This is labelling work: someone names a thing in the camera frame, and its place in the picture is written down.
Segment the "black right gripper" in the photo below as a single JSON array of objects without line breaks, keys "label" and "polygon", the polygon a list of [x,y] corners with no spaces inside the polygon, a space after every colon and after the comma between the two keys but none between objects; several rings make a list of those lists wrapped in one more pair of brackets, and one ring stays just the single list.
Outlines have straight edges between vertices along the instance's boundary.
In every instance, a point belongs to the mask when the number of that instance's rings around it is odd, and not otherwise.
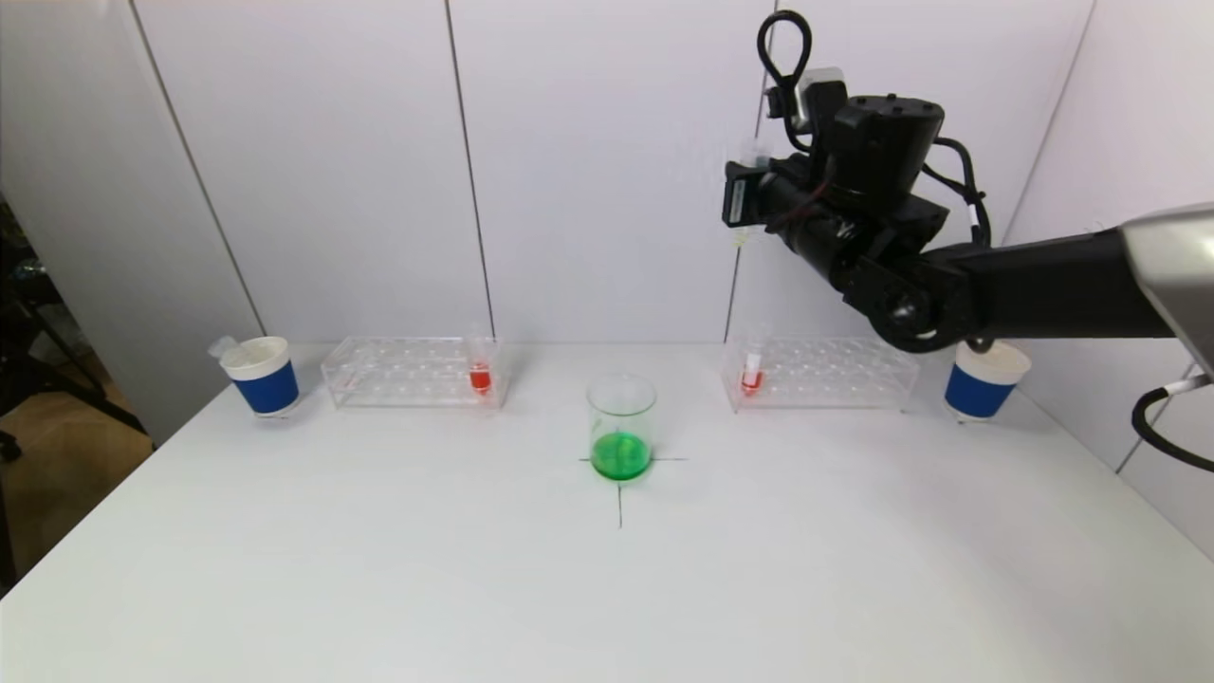
[{"label": "black right gripper", "polygon": [[732,230],[762,229],[832,280],[844,239],[824,199],[826,182],[810,178],[807,159],[725,164],[721,220]]}]

